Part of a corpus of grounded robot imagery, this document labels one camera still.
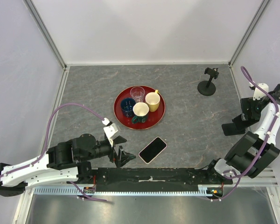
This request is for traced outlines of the black folding phone stand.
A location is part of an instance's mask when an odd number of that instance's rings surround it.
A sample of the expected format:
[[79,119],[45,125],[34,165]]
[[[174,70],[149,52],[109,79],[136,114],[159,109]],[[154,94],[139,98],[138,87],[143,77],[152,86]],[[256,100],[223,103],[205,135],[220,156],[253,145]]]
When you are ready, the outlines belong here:
[[222,124],[222,130],[225,136],[245,134],[245,129],[238,130],[234,123]]

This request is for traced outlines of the phone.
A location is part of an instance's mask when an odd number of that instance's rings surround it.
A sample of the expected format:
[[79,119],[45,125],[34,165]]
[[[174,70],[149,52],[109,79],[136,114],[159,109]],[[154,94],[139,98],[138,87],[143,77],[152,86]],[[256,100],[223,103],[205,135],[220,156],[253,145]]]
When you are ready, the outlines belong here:
[[151,163],[161,152],[167,148],[167,143],[160,137],[154,138],[140,152],[139,157],[146,163]]
[[237,132],[242,132],[244,131],[246,128],[250,127],[251,125],[255,124],[256,120],[255,119],[248,119],[245,120],[243,117],[243,114],[240,114],[238,116],[236,116],[233,120],[232,120],[235,130]]

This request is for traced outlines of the round base phone holder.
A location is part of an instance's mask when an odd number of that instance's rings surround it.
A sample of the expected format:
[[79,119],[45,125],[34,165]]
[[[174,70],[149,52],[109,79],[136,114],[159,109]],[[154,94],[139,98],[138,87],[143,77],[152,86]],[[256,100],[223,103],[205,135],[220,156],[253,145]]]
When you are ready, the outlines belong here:
[[204,96],[211,96],[216,91],[216,86],[212,83],[212,80],[218,78],[219,75],[218,68],[207,67],[204,71],[204,74],[209,75],[210,78],[208,81],[205,80],[201,81],[197,86],[197,90],[200,94]]

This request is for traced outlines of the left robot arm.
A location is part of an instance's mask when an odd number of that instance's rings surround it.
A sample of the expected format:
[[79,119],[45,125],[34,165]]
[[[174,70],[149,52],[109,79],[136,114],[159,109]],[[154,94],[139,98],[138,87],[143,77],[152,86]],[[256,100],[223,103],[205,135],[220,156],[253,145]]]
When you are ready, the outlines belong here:
[[91,160],[107,156],[117,168],[135,159],[122,147],[115,151],[107,138],[98,141],[89,133],[49,148],[37,156],[17,165],[0,163],[0,195],[17,196],[39,185],[66,182],[94,183]]

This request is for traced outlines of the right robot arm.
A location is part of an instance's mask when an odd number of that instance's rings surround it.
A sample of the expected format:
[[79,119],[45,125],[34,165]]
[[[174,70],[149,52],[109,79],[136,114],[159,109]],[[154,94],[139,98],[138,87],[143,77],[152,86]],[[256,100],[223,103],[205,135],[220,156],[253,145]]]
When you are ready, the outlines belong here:
[[241,174],[256,177],[280,154],[276,136],[280,127],[280,84],[267,95],[253,87],[254,96],[240,100],[242,113],[223,124],[226,136],[242,134],[227,155],[213,160],[204,172],[208,183],[232,183]]

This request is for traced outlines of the green mug white inside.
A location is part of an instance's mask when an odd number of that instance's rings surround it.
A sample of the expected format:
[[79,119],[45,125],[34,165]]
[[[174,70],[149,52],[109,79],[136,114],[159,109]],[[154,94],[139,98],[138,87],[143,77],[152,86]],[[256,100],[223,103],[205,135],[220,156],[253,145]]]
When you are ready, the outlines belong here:
[[138,102],[133,107],[134,117],[132,118],[132,123],[145,123],[149,114],[149,107],[146,103]]

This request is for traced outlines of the dark blue cup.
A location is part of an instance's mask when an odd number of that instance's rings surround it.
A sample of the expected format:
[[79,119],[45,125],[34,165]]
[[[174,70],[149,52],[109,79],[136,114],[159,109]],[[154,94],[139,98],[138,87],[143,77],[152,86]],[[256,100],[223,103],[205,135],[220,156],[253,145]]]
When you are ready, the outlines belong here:
[[120,108],[123,115],[127,118],[134,116],[133,107],[136,105],[136,101],[133,98],[125,98],[120,103]]

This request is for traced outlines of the clear glass cup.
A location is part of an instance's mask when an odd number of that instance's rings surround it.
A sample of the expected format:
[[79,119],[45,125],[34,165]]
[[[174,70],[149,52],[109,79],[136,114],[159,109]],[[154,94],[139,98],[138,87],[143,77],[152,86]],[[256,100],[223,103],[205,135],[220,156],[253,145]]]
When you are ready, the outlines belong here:
[[141,86],[135,86],[130,90],[130,95],[136,103],[143,102],[145,90]]

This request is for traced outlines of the yellow mug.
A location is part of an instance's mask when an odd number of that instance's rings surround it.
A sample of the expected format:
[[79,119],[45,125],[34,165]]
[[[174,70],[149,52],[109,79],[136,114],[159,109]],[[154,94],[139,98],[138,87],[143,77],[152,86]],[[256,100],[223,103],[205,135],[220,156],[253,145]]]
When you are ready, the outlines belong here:
[[145,102],[148,105],[150,112],[155,112],[158,109],[160,100],[161,97],[158,90],[150,92],[145,96]]

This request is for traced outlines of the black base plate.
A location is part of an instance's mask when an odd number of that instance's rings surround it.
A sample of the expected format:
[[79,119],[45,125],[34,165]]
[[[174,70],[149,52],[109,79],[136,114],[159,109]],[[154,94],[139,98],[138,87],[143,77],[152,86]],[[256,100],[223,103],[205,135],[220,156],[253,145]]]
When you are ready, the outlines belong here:
[[99,192],[197,191],[198,185],[221,185],[223,178],[194,168],[98,168],[83,180]]

